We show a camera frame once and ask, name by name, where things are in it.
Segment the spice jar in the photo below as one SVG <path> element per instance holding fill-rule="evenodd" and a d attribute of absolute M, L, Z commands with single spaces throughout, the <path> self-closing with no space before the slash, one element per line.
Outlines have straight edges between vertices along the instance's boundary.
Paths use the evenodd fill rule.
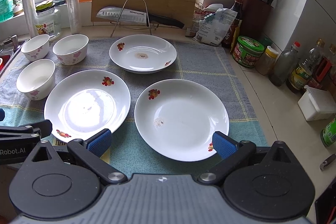
<path fill-rule="evenodd" d="M 260 74 L 267 75 L 273 68 L 278 54 L 279 53 L 275 49 L 271 48 L 271 46 L 267 46 L 266 51 L 256 63 L 255 69 Z"/>
<path fill-rule="evenodd" d="M 46 0 L 36 5 L 36 24 L 38 34 L 48 34 L 50 40 L 61 33 L 61 14 L 52 0 Z"/>

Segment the countertop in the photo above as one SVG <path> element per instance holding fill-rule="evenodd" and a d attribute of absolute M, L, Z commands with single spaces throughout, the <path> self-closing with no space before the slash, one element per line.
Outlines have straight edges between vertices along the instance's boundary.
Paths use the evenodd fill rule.
<path fill-rule="evenodd" d="M 90 26 L 83 27 L 81 33 L 89 38 L 109 37 L 112 29 L 112 26 Z M 113 36 L 122 37 L 139 33 L 149 34 L 148 30 L 129 30 L 117 27 Z M 165 39 L 197 43 L 191 37 L 184 36 L 185 30 L 177 28 L 159 27 L 157 30 L 152 30 L 152 34 Z M 61 35 L 60 38 L 70 35 L 70 29 L 62 29 Z M 28 37 L 28 35 L 21 36 L 20 39 Z M 336 176 L 335 163 L 323 172 L 319 168 L 323 160 L 336 152 L 335 145 L 325 148 L 320 140 L 320 131 L 329 123 L 329 120 L 307 122 L 297 104 L 300 95 L 293 94 L 286 85 L 274 86 L 266 76 L 259 74 L 255 69 L 240 66 L 229 52 L 227 54 L 238 79 L 245 88 L 267 142 L 269 145 L 276 140 L 286 142 L 313 181 L 315 198 L 317 198 Z M 5 167 L 0 166 L 0 174 L 0 208 L 5 208 L 9 206 L 6 203 L 8 198 L 2 197 L 1 193 L 8 192 L 5 188 L 14 176 L 14 171 L 7 169 L 5 172 Z M 13 210 L 11 208 L 0 209 L 0 215 L 11 219 Z M 314 204 L 311 206 L 308 218 L 313 223 L 316 222 Z"/>

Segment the green bottle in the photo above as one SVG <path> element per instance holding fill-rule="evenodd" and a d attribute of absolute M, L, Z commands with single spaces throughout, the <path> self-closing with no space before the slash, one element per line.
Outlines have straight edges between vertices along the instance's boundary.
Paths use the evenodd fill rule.
<path fill-rule="evenodd" d="M 336 141 L 336 118 L 321 131 L 321 141 L 325 147 L 332 145 Z"/>

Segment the white container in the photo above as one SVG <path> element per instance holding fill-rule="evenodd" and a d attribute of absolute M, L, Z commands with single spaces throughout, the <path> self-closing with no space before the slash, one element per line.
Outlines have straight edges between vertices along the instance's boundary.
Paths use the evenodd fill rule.
<path fill-rule="evenodd" d="M 29 39 L 21 47 L 21 52 L 29 61 L 44 58 L 49 52 L 49 35 L 42 34 Z"/>
<path fill-rule="evenodd" d="M 34 101 L 47 97 L 54 87 L 55 63 L 49 59 L 29 64 L 16 80 L 17 90 Z"/>
<path fill-rule="evenodd" d="M 88 42 L 87 36 L 74 34 L 56 42 L 52 51 L 63 65 L 75 65 L 85 58 Z"/>
<path fill-rule="evenodd" d="M 329 91 L 304 86 L 307 91 L 297 102 L 307 121 L 328 119 L 336 113 L 336 103 Z"/>

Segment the green jar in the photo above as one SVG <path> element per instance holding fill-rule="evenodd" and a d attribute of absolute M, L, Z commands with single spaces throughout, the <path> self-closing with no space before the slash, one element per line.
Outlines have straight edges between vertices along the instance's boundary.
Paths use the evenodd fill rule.
<path fill-rule="evenodd" d="M 238 64 L 247 68 L 253 68 L 264 50 L 265 47 L 257 40 L 241 35 L 237 39 L 232 57 Z"/>

